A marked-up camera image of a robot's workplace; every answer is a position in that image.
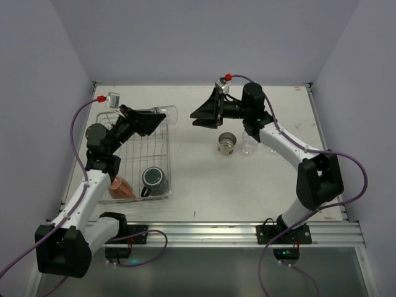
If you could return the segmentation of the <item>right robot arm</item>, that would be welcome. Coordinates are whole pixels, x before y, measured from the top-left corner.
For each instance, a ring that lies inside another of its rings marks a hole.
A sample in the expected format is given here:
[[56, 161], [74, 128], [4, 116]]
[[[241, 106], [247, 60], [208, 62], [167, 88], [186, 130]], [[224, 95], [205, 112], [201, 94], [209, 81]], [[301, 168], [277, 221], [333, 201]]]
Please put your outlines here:
[[338, 158], [331, 151], [320, 151], [294, 136], [288, 136], [277, 122], [261, 85], [244, 85], [241, 99], [228, 101], [220, 87], [190, 115], [194, 126], [216, 129], [224, 119], [241, 119], [245, 132], [275, 149], [297, 171], [296, 200], [264, 230], [274, 238], [286, 230], [299, 228], [307, 216], [334, 200], [344, 191]]

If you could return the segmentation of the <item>small clear glass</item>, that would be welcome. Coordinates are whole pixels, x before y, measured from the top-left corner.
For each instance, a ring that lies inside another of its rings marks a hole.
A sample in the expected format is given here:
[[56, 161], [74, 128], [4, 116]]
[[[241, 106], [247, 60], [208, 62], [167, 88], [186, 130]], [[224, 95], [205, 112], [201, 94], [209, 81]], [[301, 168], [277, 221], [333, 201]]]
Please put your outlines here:
[[277, 153], [277, 151], [274, 150], [274, 149], [271, 148], [271, 147], [267, 147], [267, 150], [268, 150], [270, 153]]

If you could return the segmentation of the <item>dark green mug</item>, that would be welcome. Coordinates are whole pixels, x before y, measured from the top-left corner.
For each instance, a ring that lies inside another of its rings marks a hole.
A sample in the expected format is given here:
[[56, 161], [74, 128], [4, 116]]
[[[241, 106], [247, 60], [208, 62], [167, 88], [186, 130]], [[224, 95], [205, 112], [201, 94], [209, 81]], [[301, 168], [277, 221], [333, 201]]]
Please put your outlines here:
[[169, 192], [168, 179], [159, 167], [147, 168], [142, 174], [143, 189], [140, 193], [142, 197], [163, 196]]

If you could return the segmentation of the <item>faceted clear glass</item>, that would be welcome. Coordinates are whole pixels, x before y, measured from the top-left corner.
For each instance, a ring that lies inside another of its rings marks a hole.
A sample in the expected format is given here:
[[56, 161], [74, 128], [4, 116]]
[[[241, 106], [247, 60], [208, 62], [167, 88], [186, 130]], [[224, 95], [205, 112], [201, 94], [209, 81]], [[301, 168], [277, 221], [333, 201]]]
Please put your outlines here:
[[241, 151], [245, 155], [253, 154], [256, 151], [258, 144], [259, 143], [255, 140], [255, 138], [251, 137], [246, 131], [243, 132]]

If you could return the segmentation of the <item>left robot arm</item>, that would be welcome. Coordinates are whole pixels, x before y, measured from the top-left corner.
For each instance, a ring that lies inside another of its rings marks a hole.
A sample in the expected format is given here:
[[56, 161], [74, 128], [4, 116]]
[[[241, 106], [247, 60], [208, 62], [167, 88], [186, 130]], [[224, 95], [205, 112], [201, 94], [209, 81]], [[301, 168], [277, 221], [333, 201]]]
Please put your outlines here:
[[100, 123], [87, 128], [83, 180], [63, 211], [35, 232], [37, 266], [41, 273], [82, 278], [102, 245], [124, 241], [130, 235], [126, 217], [121, 213], [105, 212], [93, 225], [88, 225], [88, 221], [118, 175], [121, 159], [116, 151], [134, 134], [151, 135], [166, 114], [133, 110], [125, 105], [119, 110], [121, 114], [111, 128]]

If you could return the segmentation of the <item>tall clear glass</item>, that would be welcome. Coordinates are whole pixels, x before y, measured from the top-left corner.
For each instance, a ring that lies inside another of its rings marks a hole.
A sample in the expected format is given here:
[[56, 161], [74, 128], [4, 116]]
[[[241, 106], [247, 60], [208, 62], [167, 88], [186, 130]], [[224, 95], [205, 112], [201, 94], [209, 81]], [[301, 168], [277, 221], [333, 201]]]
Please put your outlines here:
[[162, 123], [167, 125], [175, 125], [178, 121], [178, 109], [175, 105], [156, 106], [152, 109], [156, 114], [164, 114], [165, 118]]

